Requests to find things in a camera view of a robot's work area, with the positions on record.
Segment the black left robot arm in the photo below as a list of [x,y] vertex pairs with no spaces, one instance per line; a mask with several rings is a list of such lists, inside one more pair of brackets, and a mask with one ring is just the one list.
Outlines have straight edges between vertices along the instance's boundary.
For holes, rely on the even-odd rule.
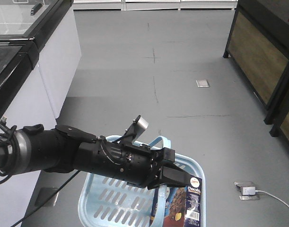
[[139,188],[161,185],[186,186],[191,176],[175,165],[175,151],[134,145],[134,134],[113,142],[79,129],[56,125],[2,126],[0,133],[0,176],[37,170],[69,173],[73,170],[102,175]]

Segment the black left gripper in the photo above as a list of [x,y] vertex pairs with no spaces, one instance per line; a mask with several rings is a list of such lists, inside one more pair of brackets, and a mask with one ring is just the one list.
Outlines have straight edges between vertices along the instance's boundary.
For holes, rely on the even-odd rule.
[[[175,151],[162,148],[159,158],[175,162]],[[185,187],[191,175],[178,168],[158,166],[154,161],[155,151],[149,146],[133,145],[130,142],[113,143],[97,139],[94,143],[82,142],[74,156],[73,168],[76,170],[126,181],[139,188],[155,189]]]

